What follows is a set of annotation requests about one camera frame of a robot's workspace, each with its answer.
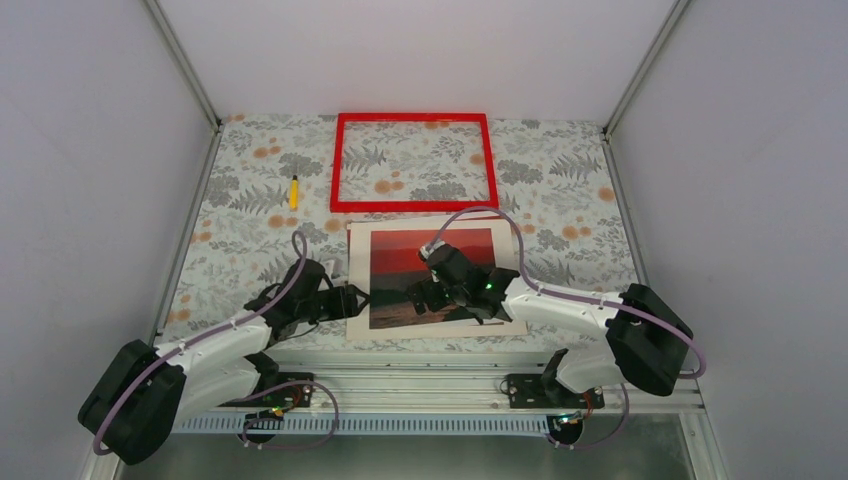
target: gray wall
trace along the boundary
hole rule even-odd
[[[614,151],[733,478],[848,465],[848,4],[699,0]]]
[[[149,333],[211,132],[140,1],[0,3],[0,468],[75,478]]]

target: picture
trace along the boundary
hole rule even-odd
[[[419,315],[407,289],[430,278],[418,251],[429,243],[444,219],[354,223],[350,228],[350,282],[368,291],[371,302],[348,320],[349,340],[449,338],[524,335],[523,322],[484,319],[479,322],[464,308],[447,306]],[[462,251],[484,270],[516,268],[509,225],[503,220],[458,221],[442,240]]]

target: gray floor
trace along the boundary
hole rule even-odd
[[[590,419],[585,440],[605,435],[616,422],[614,416]],[[586,452],[554,450],[535,438],[363,436],[337,437],[319,449],[293,453],[245,449],[229,435],[173,435],[146,462],[124,467],[120,478],[653,480],[692,476],[677,416],[641,415],[631,419],[619,438]]]

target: black cable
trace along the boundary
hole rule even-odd
[[[302,337],[302,336],[304,336],[304,335],[309,335],[310,333],[312,333],[312,332],[314,332],[315,330],[317,330],[317,329],[318,329],[318,326],[319,326],[319,325],[315,325],[314,327],[310,328],[309,330],[307,330],[307,331],[305,331],[305,332],[303,332],[303,333],[298,333],[297,335],[295,335],[295,336],[293,336],[293,337],[286,337],[286,339],[285,339],[285,340],[283,340],[283,341],[285,342],[286,340],[291,340],[292,338],[299,338],[299,337]]]

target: white picture mat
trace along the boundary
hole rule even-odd
[[[444,219],[410,219],[395,222],[354,223],[350,226],[350,283],[365,292],[371,292],[371,232],[438,230]],[[489,229],[492,235],[492,247],[495,265],[501,268],[517,269],[518,262],[512,247],[509,224],[505,220],[474,220],[454,222],[448,230]],[[483,337],[493,335],[526,335],[524,322],[503,322],[497,325],[478,325],[474,319],[426,325],[410,325],[397,328],[370,328],[370,305],[362,312],[347,320],[348,340],[394,340],[409,338],[457,338]]]

